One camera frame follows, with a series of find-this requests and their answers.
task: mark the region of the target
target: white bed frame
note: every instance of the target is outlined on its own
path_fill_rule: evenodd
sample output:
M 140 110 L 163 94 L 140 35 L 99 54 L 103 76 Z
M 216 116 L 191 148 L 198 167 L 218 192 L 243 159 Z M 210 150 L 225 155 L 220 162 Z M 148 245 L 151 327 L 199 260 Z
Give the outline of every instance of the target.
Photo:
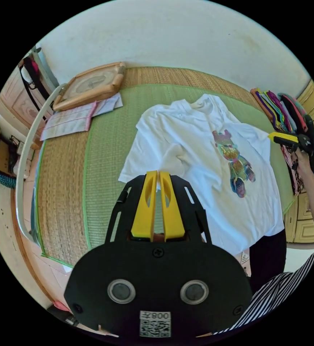
M 29 234 L 29 231 L 25 225 L 24 217 L 23 217 L 23 176 L 26 169 L 27 157 L 29 150 L 31 148 L 31 144 L 33 138 L 37 132 L 40 121 L 43 119 L 43 116 L 46 114 L 47 109 L 49 108 L 52 101 L 57 97 L 61 88 L 66 85 L 59 85 L 49 96 L 49 98 L 45 101 L 43 106 L 41 107 L 39 113 L 35 117 L 33 124 L 28 132 L 28 135 L 25 140 L 25 144 L 23 145 L 21 157 L 19 161 L 19 167 L 17 170 L 16 176 L 16 189 L 15 189 L 15 204 L 16 204 L 16 216 L 17 222 L 20 227 L 22 234 L 30 241 L 34 242 L 33 237 Z

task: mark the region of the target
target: black bag strap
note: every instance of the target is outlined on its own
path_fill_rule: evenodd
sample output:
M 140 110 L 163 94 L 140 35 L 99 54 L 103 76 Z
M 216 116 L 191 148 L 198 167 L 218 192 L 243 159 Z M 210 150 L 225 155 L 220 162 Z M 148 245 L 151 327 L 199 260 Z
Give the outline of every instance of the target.
M 46 89 L 44 88 L 44 85 L 42 84 L 42 82 L 40 81 L 39 75 L 37 74 L 37 72 L 35 71 L 35 69 L 32 65 L 32 59 L 30 57 L 24 58 L 23 64 L 24 64 L 27 72 L 29 73 L 29 75 L 33 81 L 33 84 L 35 85 L 34 88 L 38 89 L 38 91 L 41 93 L 42 97 L 46 101 L 50 95 L 46 91 Z
M 40 111 L 40 108 L 39 108 L 39 106 L 37 105 L 37 103 L 36 103 L 34 97 L 33 97 L 32 94 L 31 94 L 31 91 L 30 91 L 30 89 L 32 89 L 32 88 L 30 88 L 30 85 L 27 83 L 27 81 L 25 81 L 24 77 L 22 76 L 21 70 L 22 70 L 22 68 L 23 68 L 24 66 L 26 67 L 25 61 L 26 61 L 26 58 L 23 59 L 23 64 L 21 64 L 21 66 L 19 66 L 21 79 L 22 79 L 23 85 L 24 85 L 24 87 L 25 87 L 25 89 L 26 89 L 26 91 L 27 91 L 28 96 L 30 97 L 32 103 L 34 104 L 35 108 L 37 108 L 37 110 L 38 110 L 38 112 L 39 112 L 39 111 Z M 33 78 L 32 78 L 32 81 L 34 82 L 34 85 L 35 85 L 35 87 L 32 89 L 32 90 L 34 90 L 37 86 L 36 86 L 35 81 L 34 81 Z M 43 120 L 44 120 L 45 122 L 47 122 L 47 119 L 46 119 L 45 116 L 43 116 Z

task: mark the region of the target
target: black and white stripes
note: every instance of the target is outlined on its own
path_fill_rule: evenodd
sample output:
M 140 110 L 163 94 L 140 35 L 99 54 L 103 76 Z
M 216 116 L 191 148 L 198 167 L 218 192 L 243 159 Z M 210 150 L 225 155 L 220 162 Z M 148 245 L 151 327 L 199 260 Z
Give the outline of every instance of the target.
M 313 264 L 314 253 L 294 273 L 282 273 L 272 278 L 254 294 L 250 306 L 236 324 L 230 328 L 213 334 L 220 334 L 239 328 L 274 310 L 294 292 L 304 277 L 308 274 Z

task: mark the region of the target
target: yellow clamp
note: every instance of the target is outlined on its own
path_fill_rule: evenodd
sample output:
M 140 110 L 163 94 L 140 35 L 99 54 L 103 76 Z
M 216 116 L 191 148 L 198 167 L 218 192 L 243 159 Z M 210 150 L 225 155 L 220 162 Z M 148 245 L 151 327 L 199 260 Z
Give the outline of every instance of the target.
M 153 240 L 154 215 L 156 208 L 157 180 L 161 184 L 164 241 L 182 238 L 185 235 L 180 210 L 176 201 L 170 174 L 151 171 L 146 173 L 143 190 L 132 226 L 132 236 Z
M 283 132 L 272 132 L 268 135 L 268 138 L 271 141 L 274 141 L 275 137 L 279 137 L 279 138 L 287 139 L 287 140 L 292 141 L 292 142 L 299 143 L 298 137 L 294 134 L 288 134 L 288 133 L 283 133 Z

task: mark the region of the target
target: hand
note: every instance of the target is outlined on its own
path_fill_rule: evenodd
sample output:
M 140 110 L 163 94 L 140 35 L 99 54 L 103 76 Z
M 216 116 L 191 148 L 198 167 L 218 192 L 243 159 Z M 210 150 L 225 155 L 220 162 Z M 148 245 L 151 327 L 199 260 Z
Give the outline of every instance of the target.
M 301 152 L 299 148 L 295 151 L 295 155 L 298 159 L 297 172 L 302 177 L 313 174 L 310 167 L 309 155 L 305 152 Z

